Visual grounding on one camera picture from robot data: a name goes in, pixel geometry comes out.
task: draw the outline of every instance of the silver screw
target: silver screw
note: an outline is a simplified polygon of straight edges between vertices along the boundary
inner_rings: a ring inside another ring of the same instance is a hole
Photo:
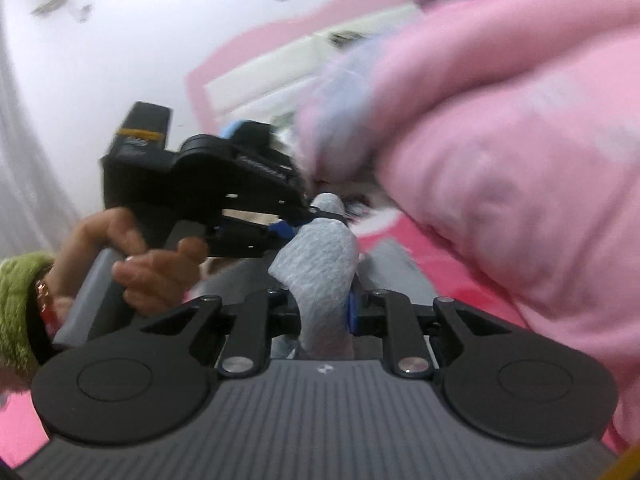
[[[398,368],[405,374],[419,374],[429,369],[429,362],[421,357],[405,357],[398,361]]]
[[[222,369],[230,374],[243,374],[254,367],[254,362],[248,357],[233,356],[222,361]]]

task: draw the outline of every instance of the round black disc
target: round black disc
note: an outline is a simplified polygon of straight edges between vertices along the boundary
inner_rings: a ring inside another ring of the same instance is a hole
[[[617,403],[609,372],[535,334],[477,337],[447,369],[444,393],[466,422],[527,446],[599,436]]]
[[[45,427],[100,446],[151,439],[185,423],[209,391],[200,364],[169,338],[112,335],[62,352],[33,381]]]

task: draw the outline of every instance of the curtain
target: curtain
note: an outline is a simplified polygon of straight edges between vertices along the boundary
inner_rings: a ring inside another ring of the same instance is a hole
[[[57,251],[77,220],[20,104],[0,18],[0,258]]]

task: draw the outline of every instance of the bracelet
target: bracelet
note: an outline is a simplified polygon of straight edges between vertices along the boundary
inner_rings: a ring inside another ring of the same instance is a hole
[[[42,278],[37,279],[35,282],[36,302],[38,303],[38,312],[47,330],[47,335],[49,339],[53,339],[53,336],[60,330],[60,320],[53,305],[53,296],[49,291],[49,286],[47,282],[44,281],[44,275],[46,275],[48,270],[49,269],[46,269]]]

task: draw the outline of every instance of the green sleeve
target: green sleeve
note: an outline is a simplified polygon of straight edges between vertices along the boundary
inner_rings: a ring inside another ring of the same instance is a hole
[[[53,263],[44,253],[9,258],[0,264],[0,366],[30,380],[37,367],[27,335],[26,305],[38,273]]]

